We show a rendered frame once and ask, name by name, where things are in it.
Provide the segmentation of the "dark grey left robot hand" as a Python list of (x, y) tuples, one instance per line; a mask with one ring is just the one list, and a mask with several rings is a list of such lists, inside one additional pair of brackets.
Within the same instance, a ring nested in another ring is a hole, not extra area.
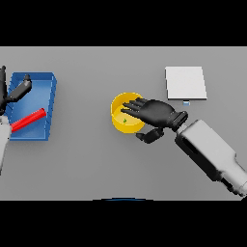
[(23, 78), (23, 81), (8, 94), (6, 84), (6, 67), (2, 66), (0, 68), (0, 116), (5, 113), (8, 103), (18, 102), (31, 90), (31, 77), (29, 74), (26, 74)]

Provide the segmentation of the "red beaker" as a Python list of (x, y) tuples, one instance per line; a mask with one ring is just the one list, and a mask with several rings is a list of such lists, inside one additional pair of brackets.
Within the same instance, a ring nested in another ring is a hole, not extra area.
[(11, 128), (12, 128), (12, 132), (17, 132), (20, 129), (26, 127), (29, 124), (32, 124), (33, 122), (36, 122), (37, 120), (43, 118), (46, 116), (46, 112), (43, 108), (31, 113), (28, 116), (25, 116), (24, 118), (11, 123)]

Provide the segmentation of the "pale square scale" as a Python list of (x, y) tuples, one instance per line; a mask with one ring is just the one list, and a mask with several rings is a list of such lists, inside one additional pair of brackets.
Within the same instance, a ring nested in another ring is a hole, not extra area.
[(202, 67), (166, 67), (168, 100), (207, 100)]

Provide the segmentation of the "yellow bowl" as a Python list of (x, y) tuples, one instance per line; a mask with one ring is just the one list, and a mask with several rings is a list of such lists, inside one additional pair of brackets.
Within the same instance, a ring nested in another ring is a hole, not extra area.
[(136, 93), (121, 93), (112, 100), (110, 106), (112, 124), (122, 133), (136, 133), (145, 125), (139, 119), (122, 112), (122, 109), (124, 109), (124, 103), (129, 103), (137, 97), (141, 97), (141, 95)]

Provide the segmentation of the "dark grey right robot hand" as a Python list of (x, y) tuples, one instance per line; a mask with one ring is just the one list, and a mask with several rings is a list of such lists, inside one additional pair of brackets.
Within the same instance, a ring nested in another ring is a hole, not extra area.
[(156, 99), (137, 97), (123, 106), (122, 113), (153, 126), (153, 130), (146, 134), (136, 134), (136, 137), (146, 144), (151, 144), (162, 137), (165, 128), (176, 132), (188, 119), (186, 111), (177, 112), (170, 104)]

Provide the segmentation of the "blue tray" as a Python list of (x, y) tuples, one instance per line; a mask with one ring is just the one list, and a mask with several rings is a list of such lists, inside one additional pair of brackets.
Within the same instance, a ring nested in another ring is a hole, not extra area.
[(24, 128), (11, 135), (11, 141), (47, 141), (52, 124), (52, 112), (56, 95), (57, 79), (53, 72), (14, 72), (12, 74), (8, 93), (15, 89), (24, 79), (26, 74), (30, 75), (32, 90), (18, 102), (7, 105), (5, 116), (12, 124), (33, 112), (43, 108), (46, 116), (28, 124)]

